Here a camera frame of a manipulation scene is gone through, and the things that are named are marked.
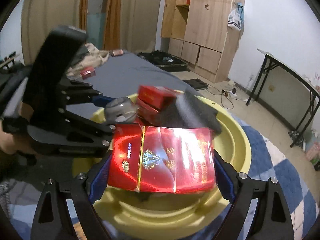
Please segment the person's left hand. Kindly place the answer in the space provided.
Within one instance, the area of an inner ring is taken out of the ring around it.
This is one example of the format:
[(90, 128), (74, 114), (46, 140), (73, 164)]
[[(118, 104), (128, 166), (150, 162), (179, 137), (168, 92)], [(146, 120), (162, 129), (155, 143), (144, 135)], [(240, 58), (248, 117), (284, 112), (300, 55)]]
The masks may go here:
[(17, 152), (36, 154), (31, 146), (30, 139), (26, 135), (10, 134), (3, 131), (1, 122), (1, 151), (12, 155)]

